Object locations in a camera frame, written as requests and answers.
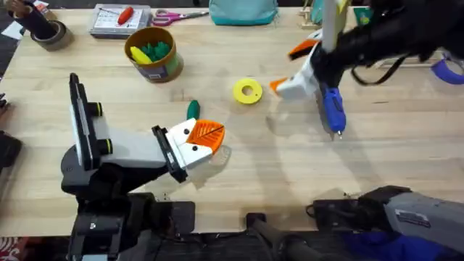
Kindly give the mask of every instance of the wooden table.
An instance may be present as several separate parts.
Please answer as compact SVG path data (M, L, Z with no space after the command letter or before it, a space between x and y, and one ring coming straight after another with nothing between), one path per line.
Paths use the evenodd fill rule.
M275 23L259 27L219 27L208 17L175 23L169 30L185 67L176 80L157 85L127 60L124 41L87 33L91 10L54 11L75 42L48 53L24 37L0 85L15 104L2 128L24 142L17 164L1 177L0 235L70 234L77 204L61 191L59 165L73 145L72 72L89 99L102 102L113 127L149 134L154 125L174 126L185 120L192 99L199 100L203 118L226 126L226 166L205 164L185 183L165 175L140 189L194 201L197 232L238 231L245 214L258 211L279 228L313 229L304 211L312 200L386 184L464 202L464 88L428 69L401 69L375 87L359 86L345 73L347 129L332 141L314 99L284 102L268 88L303 62L286 57L309 33L297 26L297 11L281 8ZM232 97L233 84L246 77L264 89L251 106Z

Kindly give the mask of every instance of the pink scissors handle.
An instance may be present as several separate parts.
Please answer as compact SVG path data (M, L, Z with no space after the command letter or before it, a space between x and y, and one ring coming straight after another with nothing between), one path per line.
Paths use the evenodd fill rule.
M154 16L155 16L155 17L180 17L181 14L174 13L174 12L169 12L169 11L167 11L166 9L158 9L158 10L154 13Z
M153 17L152 23L156 26L168 26L180 19L180 17Z

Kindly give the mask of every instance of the scissors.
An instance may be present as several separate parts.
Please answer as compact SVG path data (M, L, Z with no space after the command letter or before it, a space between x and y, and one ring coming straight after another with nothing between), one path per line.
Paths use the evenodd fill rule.
M169 12L165 9L158 9L154 13L154 17L152 20L153 25L156 26L168 26L172 24L175 21L179 20L184 20L184 19L189 19L189 18L195 18L195 17L202 17L205 15L208 15L208 11L204 12L192 12L189 14L178 14L174 12Z

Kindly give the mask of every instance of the yellow tape roll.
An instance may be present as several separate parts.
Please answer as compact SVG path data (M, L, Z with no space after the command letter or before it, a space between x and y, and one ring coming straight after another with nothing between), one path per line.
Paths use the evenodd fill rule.
M252 89L251 94L244 94L243 90L245 87L250 87ZM235 83L233 87L233 97L242 104L254 104L261 99L262 96L262 87L261 85L253 79L244 78Z

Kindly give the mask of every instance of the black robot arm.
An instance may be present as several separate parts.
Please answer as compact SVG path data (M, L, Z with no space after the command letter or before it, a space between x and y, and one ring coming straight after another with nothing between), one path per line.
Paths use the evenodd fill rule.
M464 58L464 1L373 1L372 8L371 21L341 33L333 51L315 50L311 64L320 82L338 86L346 69L389 57L423 62L440 47Z

